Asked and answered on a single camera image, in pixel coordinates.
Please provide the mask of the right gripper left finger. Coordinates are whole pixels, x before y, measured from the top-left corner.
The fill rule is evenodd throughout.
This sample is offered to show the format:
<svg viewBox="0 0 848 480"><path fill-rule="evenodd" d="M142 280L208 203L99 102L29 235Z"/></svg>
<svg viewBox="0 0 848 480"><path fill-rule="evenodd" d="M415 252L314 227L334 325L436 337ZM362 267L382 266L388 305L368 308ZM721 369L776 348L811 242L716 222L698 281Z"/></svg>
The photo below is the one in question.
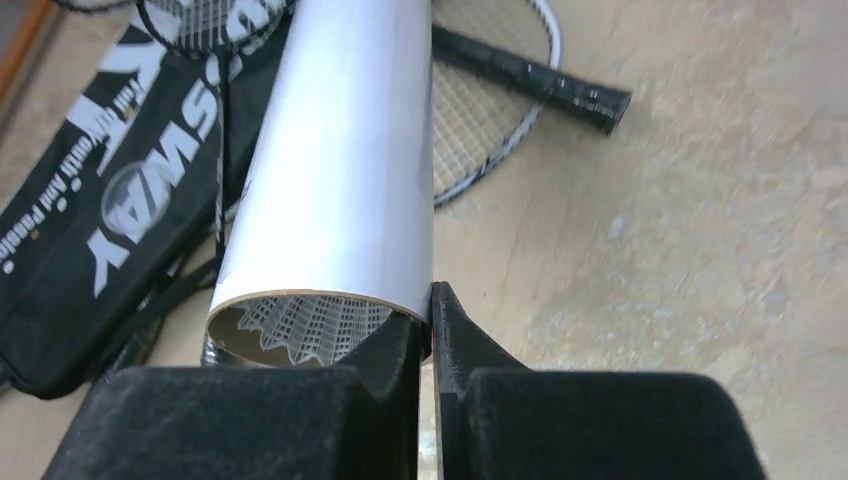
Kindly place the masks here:
<svg viewBox="0 0 848 480"><path fill-rule="evenodd" d="M422 325L330 367L133 367L88 396L49 479L411 479Z"/></svg>

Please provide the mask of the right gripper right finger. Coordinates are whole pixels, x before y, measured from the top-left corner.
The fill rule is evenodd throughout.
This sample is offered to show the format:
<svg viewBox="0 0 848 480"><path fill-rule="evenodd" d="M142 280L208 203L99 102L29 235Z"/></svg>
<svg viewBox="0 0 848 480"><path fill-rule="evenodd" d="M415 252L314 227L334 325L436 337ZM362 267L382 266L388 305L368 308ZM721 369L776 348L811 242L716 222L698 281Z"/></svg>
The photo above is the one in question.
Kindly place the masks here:
<svg viewBox="0 0 848 480"><path fill-rule="evenodd" d="M734 401L687 372L534 370L431 293L445 479L762 479Z"/></svg>

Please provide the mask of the white shuttlecock front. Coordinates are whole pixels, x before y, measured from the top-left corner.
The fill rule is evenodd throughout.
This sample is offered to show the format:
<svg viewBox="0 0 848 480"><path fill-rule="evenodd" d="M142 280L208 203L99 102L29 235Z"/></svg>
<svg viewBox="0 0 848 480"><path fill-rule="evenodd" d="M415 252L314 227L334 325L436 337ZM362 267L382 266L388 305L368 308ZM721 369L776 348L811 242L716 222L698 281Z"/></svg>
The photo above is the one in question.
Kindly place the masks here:
<svg viewBox="0 0 848 480"><path fill-rule="evenodd" d="M331 365L373 333L392 309L334 295L290 295L249 300L237 327L259 334L263 351L283 349L288 361Z"/></svg>

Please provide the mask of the white shuttlecock tube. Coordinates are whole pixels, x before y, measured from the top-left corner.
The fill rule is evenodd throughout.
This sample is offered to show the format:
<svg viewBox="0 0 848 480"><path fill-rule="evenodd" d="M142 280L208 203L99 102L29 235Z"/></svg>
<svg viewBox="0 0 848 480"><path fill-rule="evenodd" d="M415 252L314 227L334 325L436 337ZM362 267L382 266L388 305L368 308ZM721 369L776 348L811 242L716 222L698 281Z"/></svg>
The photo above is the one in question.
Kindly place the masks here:
<svg viewBox="0 0 848 480"><path fill-rule="evenodd" d="M295 7L209 308L206 365L288 366L239 305L334 295L425 322L433 282L431 5Z"/></svg>

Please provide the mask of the black racket bag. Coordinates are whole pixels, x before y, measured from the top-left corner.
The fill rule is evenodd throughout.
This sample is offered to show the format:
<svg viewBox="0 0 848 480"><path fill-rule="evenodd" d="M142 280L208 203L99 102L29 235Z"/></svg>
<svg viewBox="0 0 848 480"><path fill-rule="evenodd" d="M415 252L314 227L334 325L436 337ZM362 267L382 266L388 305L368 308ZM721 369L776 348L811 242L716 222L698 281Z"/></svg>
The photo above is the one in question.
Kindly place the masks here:
<svg viewBox="0 0 848 480"><path fill-rule="evenodd" d="M291 16L231 57L235 205ZM132 16L1 212L1 380L52 400L90 380L120 325L215 228L216 59L173 53Z"/></svg>

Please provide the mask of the black badminton racket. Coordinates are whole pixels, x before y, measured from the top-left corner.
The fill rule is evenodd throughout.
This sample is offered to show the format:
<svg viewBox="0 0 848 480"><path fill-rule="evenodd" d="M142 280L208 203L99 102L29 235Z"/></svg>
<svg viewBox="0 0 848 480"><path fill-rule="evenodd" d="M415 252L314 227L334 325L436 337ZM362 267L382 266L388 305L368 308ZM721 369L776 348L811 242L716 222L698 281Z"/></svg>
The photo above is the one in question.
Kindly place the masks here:
<svg viewBox="0 0 848 480"><path fill-rule="evenodd" d="M58 1L56 4L74 13L98 14L126 6L137 10L137 2ZM289 9L280 22L294 12L296 3L288 2ZM618 126L631 101L629 91L589 82L564 73L555 65L533 61L437 23L432 25L431 40L434 59L568 112L607 135Z"/></svg>

